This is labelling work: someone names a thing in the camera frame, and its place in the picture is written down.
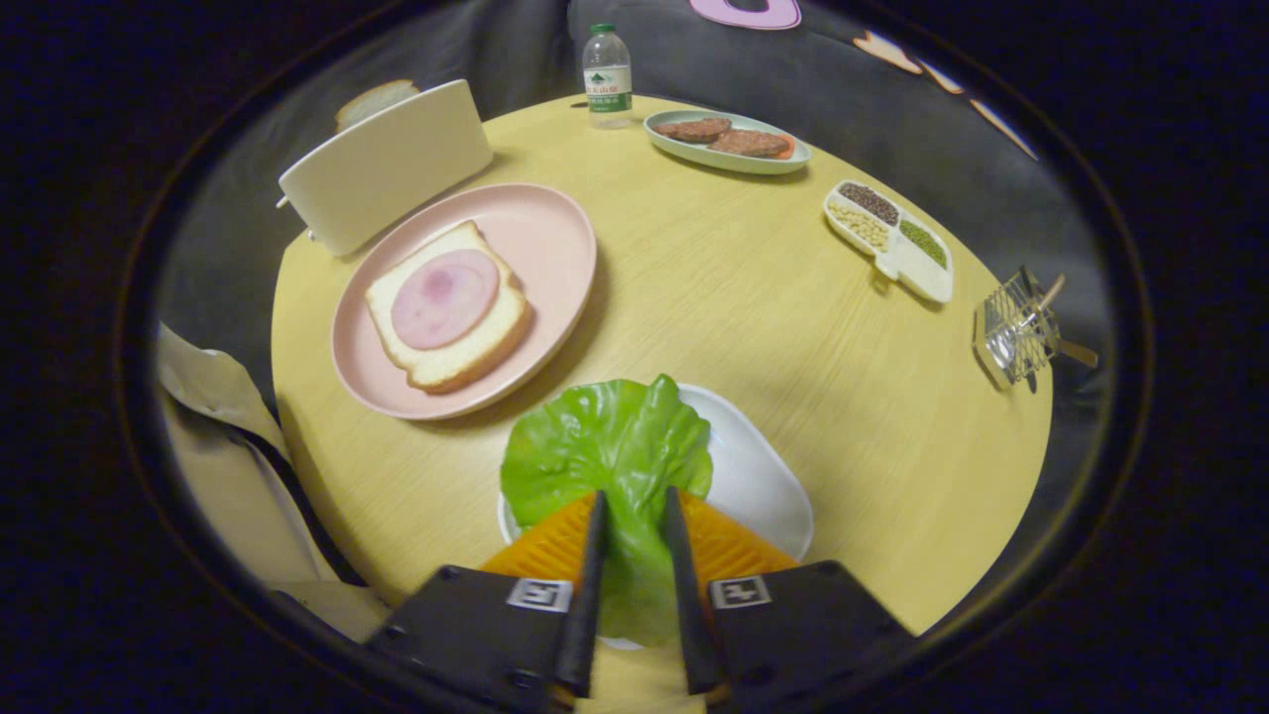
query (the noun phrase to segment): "toast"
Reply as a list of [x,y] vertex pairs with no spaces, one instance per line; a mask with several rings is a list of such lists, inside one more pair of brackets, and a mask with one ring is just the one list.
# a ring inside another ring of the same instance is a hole
[[[497,266],[499,288],[494,303],[454,341],[434,349],[409,346],[392,326],[392,304],[397,292],[415,270],[433,257],[467,249],[480,250]],[[520,292],[515,273],[485,242],[475,221],[463,221],[428,241],[371,283],[365,289],[365,304],[388,360],[405,370],[410,387],[429,394],[454,392],[487,375],[515,350],[533,321],[533,307]]]
[[419,94],[419,88],[407,79],[372,86],[339,108],[335,114],[335,133],[345,131],[388,107],[405,101],[415,94]]

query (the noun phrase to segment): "wire basket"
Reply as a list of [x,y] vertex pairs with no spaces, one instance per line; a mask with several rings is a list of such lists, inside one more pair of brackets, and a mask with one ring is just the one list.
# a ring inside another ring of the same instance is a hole
[[975,353],[1000,389],[1044,369],[1060,349],[1057,320],[1025,265],[975,308],[973,322]]

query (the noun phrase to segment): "orange gripper pad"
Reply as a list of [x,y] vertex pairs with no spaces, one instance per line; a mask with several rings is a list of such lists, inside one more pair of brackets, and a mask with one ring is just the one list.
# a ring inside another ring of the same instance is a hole
[[680,491],[679,505],[688,525],[692,563],[702,600],[707,597],[706,586],[711,581],[797,567],[797,561],[690,493]]
[[581,587],[586,526],[594,506],[595,492],[582,496],[524,531],[480,569],[515,578],[572,581]]

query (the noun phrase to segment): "round wooden table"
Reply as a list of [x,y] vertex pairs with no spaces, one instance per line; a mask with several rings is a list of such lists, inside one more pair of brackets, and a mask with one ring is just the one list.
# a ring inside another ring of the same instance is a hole
[[[571,107],[580,99],[486,122],[494,162],[444,194],[548,185],[581,204],[599,241],[576,330],[503,401],[426,424],[362,406],[335,375],[330,327],[369,246],[336,257],[299,236],[287,247],[274,389],[322,524],[396,605],[438,567],[476,567],[503,548],[499,465],[518,417],[572,386],[665,373],[745,412],[797,476],[815,510],[807,561],[840,561],[910,632],[925,632],[1005,547],[1048,441],[1049,373],[1034,393],[1001,393],[972,351],[975,304],[999,280],[937,216],[824,151],[783,176],[709,169],[659,151],[641,123],[694,107],[638,96],[637,123],[602,131]],[[950,302],[886,282],[830,230],[824,195],[848,178],[940,232],[956,264]],[[703,706],[683,694],[676,651],[598,646],[594,687],[579,710]]]

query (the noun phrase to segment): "green lettuce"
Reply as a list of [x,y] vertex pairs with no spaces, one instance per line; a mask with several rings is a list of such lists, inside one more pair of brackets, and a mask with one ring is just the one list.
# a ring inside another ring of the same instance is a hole
[[591,491],[608,497],[599,634],[656,646],[678,632],[665,490],[709,493],[708,445],[709,422],[665,375],[570,388],[511,429],[501,486],[520,528]]

